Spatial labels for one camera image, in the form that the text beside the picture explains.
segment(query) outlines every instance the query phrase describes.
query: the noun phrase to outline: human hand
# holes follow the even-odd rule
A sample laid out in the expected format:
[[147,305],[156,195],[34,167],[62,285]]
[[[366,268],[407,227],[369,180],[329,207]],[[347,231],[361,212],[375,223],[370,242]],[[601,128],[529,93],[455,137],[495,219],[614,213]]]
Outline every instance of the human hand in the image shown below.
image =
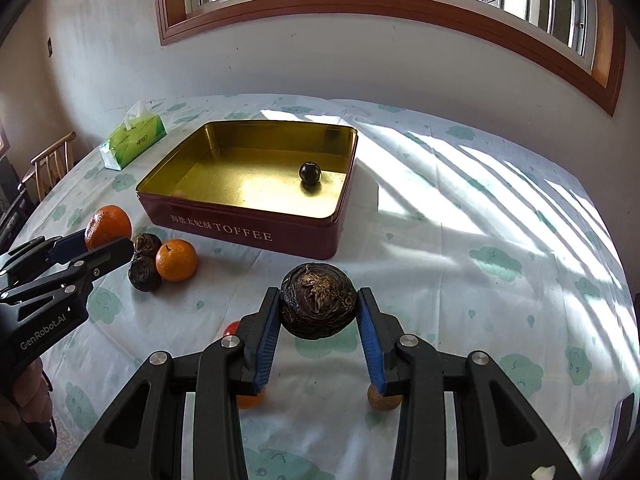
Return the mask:
[[0,397],[0,422],[18,426],[24,422],[48,422],[53,415],[53,403],[49,387],[42,375],[42,361],[38,357],[14,383],[16,408],[4,397]]

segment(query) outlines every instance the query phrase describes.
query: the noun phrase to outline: brown window trim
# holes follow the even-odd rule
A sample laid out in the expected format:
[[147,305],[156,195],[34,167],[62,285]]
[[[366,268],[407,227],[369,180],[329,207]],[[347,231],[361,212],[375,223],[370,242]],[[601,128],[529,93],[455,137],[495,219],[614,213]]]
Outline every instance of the brown window trim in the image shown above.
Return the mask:
[[560,76],[613,116],[625,66],[626,27],[607,0],[598,20],[591,74],[526,32],[484,14],[436,0],[249,0],[187,15],[184,0],[156,0],[160,44],[233,23],[292,14],[370,14],[429,23],[490,41]]

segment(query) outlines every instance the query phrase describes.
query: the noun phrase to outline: table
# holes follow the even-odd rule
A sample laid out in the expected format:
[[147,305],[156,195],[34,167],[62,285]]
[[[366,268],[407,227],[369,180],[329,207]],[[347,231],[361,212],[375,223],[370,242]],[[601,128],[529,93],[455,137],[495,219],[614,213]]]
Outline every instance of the table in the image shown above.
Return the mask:
[[[440,351],[489,352],[583,478],[597,478],[615,404],[640,393],[640,358],[622,266],[575,177],[500,137],[386,105],[266,94],[147,105],[168,135],[122,172],[106,170],[91,152],[16,241],[69,234],[99,207],[117,204],[135,232],[184,238],[200,257],[193,279],[153,293],[133,289],[125,267],[98,280],[90,321],[43,357],[54,408],[77,442],[152,352],[202,350],[305,261],[153,226],[135,184],[207,121],[317,121],[360,132],[340,247],[330,262],[356,288],[370,286],[383,312]],[[388,479],[399,410],[370,409],[368,385],[355,322],[314,342],[282,330],[265,402],[241,413],[250,478]],[[447,408],[453,442],[450,397]],[[192,420],[190,402],[186,456]],[[447,450],[449,477],[456,478],[456,447]],[[191,478],[190,460],[182,468]]]

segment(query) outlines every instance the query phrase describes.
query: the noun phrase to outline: window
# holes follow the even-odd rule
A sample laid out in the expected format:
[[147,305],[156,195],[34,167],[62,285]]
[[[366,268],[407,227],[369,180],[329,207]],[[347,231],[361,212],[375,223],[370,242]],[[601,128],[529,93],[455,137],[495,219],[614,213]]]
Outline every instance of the window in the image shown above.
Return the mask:
[[161,44],[292,14],[373,14],[452,28],[527,57],[613,114],[626,29],[607,0],[157,0]]

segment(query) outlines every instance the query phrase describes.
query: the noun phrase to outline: green tissue package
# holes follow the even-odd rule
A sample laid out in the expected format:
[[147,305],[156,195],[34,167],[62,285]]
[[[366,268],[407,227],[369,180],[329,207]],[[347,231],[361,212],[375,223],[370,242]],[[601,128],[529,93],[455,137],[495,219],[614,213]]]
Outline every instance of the green tissue package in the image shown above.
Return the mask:
[[123,170],[165,135],[160,116],[153,115],[142,101],[138,101],[127,112],[120,126],[98,147],[104,167]]

